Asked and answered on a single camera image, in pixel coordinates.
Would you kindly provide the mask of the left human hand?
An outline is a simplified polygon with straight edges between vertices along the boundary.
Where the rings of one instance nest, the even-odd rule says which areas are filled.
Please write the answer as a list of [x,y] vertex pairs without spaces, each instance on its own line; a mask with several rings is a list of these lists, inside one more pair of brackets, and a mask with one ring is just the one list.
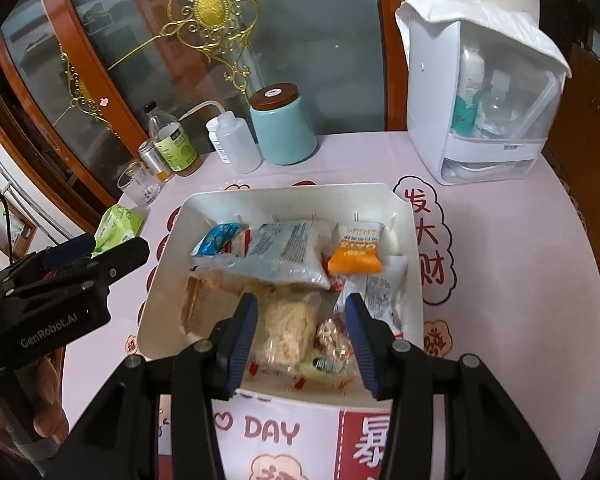
[[39,477],[46,475],[69,432],[60,385],[47,356],[0,374],[0,452],[31,465]]

